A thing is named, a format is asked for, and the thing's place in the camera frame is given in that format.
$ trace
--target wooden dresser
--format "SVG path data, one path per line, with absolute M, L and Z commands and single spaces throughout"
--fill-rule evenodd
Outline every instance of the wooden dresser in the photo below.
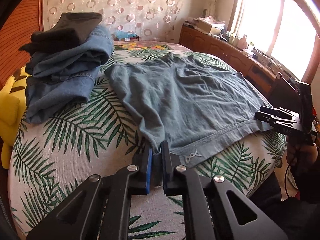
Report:
M 231 44 L 211 37 L 191 27 L 182 26 L 179 44 L 196 52 L 208 53 L 219 57 L 253 84 L 265 97 L 276 76 L 257 60 L 243 54 Z

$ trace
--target bed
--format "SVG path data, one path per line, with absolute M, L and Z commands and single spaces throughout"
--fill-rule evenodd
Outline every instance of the bed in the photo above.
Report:
M 114 174 L 131 164 L 133 154 L 143 149 L 144 139 L 103 72 L 115 62 L 137 63 L 169 52 L 178 57 L 193 54 L 205 65 L 235 72 L 217 57 L 177 44 L 115 42 L 115 51 L 100 67 L 87 103 L 70 104 L 40 125 L 22 119 L 13 147 L 8 189 L 15 225 L 25 235 L 88 176 Z M 284 135 L 272 130 L 257 132 L 195 169 L 207 177 L 222 174 L 250 196 L 276 166 L 282 165 L 284 147 Z M 184 238 L 180 197 L 166 197 L 162 187 L 153 188 L 148 196 L 133 196 L 128 239 Z

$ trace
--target wooden headboard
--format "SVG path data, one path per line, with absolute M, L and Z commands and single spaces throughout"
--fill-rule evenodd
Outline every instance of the wooden headboard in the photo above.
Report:
M 39 1 L 22 0 L 0 30 L 0 89 L 15 70 L 30 59 L 28 53 L 18 49 L 30 42 L 34 31 L 40 30 Z

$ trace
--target gray t-shirt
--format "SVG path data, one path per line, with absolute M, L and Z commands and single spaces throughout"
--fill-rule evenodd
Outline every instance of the gray t-shirt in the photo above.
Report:
M 167 140 L 188 167 L 248 134 L 272 129 L 254 118 L 261 106 L 271 105 L 240 72 L 203 65 L 192 55 L 170 52 L 138 64 L 117 63 L 105 74 L 154 152 Z

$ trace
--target hand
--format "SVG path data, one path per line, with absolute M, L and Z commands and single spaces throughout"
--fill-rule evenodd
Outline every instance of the hand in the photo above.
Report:
M 290 166 L 296 166 L 297 164 L 297 157 L 296 154 L 299 152 L 299 163 L 297 168 L 297 175 L 301 173 L 307 172 L 311 166 L 316 162 L 318 158 L 318 149 L 316 144 L 311 145 L 292 145 L 292 138 L 287 136 L 287 163 Z

